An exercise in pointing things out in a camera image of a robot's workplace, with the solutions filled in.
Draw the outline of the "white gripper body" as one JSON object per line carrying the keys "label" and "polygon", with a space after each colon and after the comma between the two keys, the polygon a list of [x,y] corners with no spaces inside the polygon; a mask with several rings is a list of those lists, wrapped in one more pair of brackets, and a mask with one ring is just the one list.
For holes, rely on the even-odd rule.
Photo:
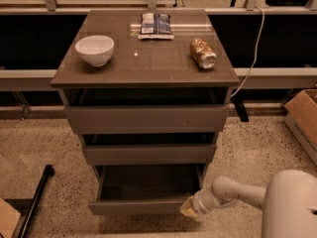
{"label": "white gripper body", "polygon": [[192,206],[198,215],[205,215],[216,208],[215,196],[210,188],[204,188],[194,193]]}

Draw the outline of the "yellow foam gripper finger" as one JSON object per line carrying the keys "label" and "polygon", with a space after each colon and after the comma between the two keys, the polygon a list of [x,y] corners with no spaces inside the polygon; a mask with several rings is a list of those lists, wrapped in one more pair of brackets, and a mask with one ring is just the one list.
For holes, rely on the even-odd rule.
{"label": "yellow foam gripper finger", "polygon": [[184,203],[180,206],[180,213],[186,217],[195,218],[198,216],[197,211],[194,209],[193,204],[193,196],[188,197]]}

